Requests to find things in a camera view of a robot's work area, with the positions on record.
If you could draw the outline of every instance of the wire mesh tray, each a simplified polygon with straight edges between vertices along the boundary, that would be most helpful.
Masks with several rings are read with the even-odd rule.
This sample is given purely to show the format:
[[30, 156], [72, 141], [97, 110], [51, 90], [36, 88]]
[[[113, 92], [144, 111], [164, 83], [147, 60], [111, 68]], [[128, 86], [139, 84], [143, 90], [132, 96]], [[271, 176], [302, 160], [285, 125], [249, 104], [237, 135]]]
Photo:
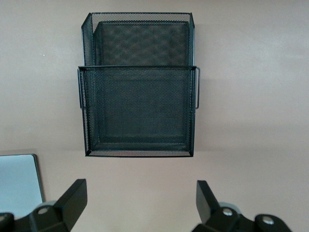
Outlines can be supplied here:
[[82, 25], [85, 66], [193, 66], [190, 13], [90, 13]]
[[79, 67], [86, 155], [193, 156], [197, 69]]

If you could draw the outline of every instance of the metal mesh organizer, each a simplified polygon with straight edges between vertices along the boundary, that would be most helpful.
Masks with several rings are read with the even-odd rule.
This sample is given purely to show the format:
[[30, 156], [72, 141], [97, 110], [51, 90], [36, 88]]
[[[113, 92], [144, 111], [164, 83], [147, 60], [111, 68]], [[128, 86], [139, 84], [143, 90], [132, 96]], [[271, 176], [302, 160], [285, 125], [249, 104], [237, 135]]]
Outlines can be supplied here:
[[85, 66], [194, 64], [190, 13], [90, 13], [82, 34]]
[[193, 156], [196, 67], [79, 67], [87, 156]]

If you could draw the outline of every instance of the silver bolt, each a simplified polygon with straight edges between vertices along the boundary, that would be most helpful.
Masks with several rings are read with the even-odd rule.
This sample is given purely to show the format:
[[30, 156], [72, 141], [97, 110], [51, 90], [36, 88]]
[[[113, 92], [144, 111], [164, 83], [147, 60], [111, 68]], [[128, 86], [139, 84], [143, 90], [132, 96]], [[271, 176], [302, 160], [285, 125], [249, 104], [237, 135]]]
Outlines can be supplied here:
[[263, 222], [268, 224], [268, 225], [273, 225], [275, 222], [271, 217], [263, 216], [262, 218]]
[[6, 218], [6, 214], [5, 214], [5, 215], [0, 216], [0, 221], [5, 220], [5, 218]]
[[44, 207], [38, 210], [38, 214], [45, 214], [48, 211], [49, 207]]
[[223, 209], [223, 213], [224, 213], [224, 215], [226, 215], [226, 216], [232, 216], [232, 215], [233, 215], [232, 210], [230, 210], [230, 209], [228, 209], [228, 208], [224, 208], [224, 209]]

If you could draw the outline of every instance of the mesh panel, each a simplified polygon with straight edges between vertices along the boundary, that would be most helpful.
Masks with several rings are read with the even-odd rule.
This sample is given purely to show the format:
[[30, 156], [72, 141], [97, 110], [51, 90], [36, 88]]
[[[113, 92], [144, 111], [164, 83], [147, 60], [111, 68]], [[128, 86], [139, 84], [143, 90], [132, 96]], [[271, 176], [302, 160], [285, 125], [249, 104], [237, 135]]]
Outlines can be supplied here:
[[[190, 156], [194, 139], [194, 70], [80, 67], [86, 153]], [[147, 152], [142, 155], [138, 150]]]
[[188, 13], [91, 13], [82, 31], [86, 66], [194, 64]]

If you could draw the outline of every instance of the tablet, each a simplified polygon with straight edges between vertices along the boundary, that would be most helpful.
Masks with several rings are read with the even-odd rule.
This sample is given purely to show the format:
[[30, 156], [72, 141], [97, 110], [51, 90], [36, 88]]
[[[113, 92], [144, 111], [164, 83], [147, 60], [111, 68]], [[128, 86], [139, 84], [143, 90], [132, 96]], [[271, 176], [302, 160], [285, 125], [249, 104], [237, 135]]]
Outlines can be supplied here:
[[36, 160], [34, 154], [0, 156], [0, 213], [24, 217], [43, 202]]

